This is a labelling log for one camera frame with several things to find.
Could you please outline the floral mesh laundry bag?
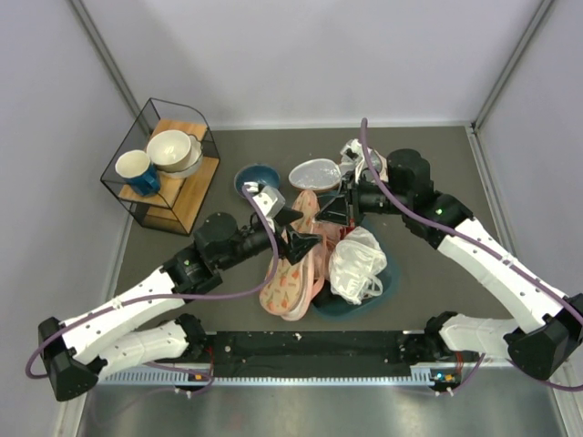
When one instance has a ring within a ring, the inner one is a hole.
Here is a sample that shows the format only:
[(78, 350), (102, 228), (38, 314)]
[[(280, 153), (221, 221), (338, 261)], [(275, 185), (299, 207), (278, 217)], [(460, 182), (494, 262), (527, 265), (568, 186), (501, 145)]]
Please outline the floral mesh laundry bag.
[[(316, 194), (311, 190), (302, 191), (292, 208), (301, 211), (304, 217), (293, 222), (291, 228), (301, 233), (317, 234), (314, 232), (315, 216), (320, 206)], [(311, 301), (327, 280), (316, 277), (314, 251), (317, 246), (297, 264), (291, 264), (287, 259), (270, 263), (276, 269), (275, 276), (259, 295), (260, 304), (267, 312), (287, 321), (299, 320), (306, 314)]]

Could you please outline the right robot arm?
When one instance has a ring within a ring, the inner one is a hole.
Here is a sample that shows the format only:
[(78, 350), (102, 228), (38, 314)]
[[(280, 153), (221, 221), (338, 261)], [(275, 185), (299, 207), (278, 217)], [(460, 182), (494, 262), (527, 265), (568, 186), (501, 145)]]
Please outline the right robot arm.
[(446, 311), (427, 322), (425, 349), (443, 361), (456, 351), (507, 359), (528, 376), (548, 380), (582, 343), (582, 297), (569, 297), (536, 277), (492, 238), (473, 212), (435, 189), (429, 162), (413, 149), (386, 160), (353, 140), (338, 194), (317, 219), (358, 225), (367, 214), (398, 215), (409, 231), (451, 259), (510, 313), (508, 320)]

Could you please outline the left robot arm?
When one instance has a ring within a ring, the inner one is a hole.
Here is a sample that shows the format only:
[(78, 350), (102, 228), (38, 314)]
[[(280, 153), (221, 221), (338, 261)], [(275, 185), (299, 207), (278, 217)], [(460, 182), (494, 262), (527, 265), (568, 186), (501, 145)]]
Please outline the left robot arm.
[(221, 272), (265, 250), (297, 267), (322, 242), (309, 216), (284, 208), (275, 217), (254, 213), (247, 226), (224, 212), (205, 219), (193, 241), (130, 290), (67, 320), (50, 317), (37, 328), (38, 350), (57, 401), (71, 401), (106, 377), (139, 364), (206, 352), (199, 320), (183, 314), (157, 328), (142, 325), (193, 300), (216, 300)]

